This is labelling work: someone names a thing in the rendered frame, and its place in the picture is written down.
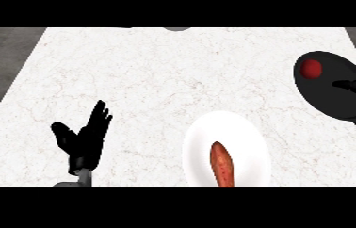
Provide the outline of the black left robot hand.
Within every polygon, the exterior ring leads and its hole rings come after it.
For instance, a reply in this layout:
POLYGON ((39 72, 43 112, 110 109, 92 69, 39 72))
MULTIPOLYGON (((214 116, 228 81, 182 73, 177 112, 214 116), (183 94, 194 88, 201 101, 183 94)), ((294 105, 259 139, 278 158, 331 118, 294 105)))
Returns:
POLYGON ((50 125, 58 146, 68 154, 68 173, 71 175, 79 175, 81 169, 93 171, 98 168, 111 120, 107 103, 99 100, 87 124, 79 133, 62 122, 50 125))

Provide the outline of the white plate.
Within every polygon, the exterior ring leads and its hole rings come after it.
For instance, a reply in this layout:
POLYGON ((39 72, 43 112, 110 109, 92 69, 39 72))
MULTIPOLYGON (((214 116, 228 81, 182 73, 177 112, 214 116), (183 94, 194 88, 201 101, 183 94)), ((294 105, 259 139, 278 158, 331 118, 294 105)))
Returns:
POLYGON ((182 144, 182 167, 191 187, 217 187, 210 164, 213 143, 226 147, 234 164, 237 187, 266 187, 272 161, 263 136, 253 123, 237 113, 213 111, 191 125, 182 144))

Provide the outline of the black pan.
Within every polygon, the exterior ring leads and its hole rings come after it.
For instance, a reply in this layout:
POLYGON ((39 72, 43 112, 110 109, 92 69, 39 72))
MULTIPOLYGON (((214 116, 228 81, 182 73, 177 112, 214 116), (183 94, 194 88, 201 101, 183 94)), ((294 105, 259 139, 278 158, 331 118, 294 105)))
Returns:
POLYGON ((294 66, 297 90, 313 108, 327 116, 356 124, 356 64, 334 53, 315 51, 303 54, 294 66), (318 79, 306 79, 300 66, 306 59, 322 65, 318 79))

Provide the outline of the red tomato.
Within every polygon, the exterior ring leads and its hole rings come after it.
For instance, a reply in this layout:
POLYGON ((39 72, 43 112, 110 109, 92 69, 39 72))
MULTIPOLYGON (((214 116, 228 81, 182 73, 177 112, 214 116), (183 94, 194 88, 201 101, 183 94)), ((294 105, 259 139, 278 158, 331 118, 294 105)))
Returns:
POLYGON ((306 59, 300 66, 300 74, 306 79, 318 79, 322 74, 322 65, 315 59, 306 59))

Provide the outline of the orange-red elongated vegetable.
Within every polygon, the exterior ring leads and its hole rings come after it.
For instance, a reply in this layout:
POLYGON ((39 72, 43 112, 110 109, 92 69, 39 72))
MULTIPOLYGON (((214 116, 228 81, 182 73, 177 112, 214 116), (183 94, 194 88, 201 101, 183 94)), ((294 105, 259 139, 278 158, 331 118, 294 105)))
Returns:
POLYGON ((234 163, 225 145, 216 141, 210 149, 210 165, 219 187, 234 187, 234 163))

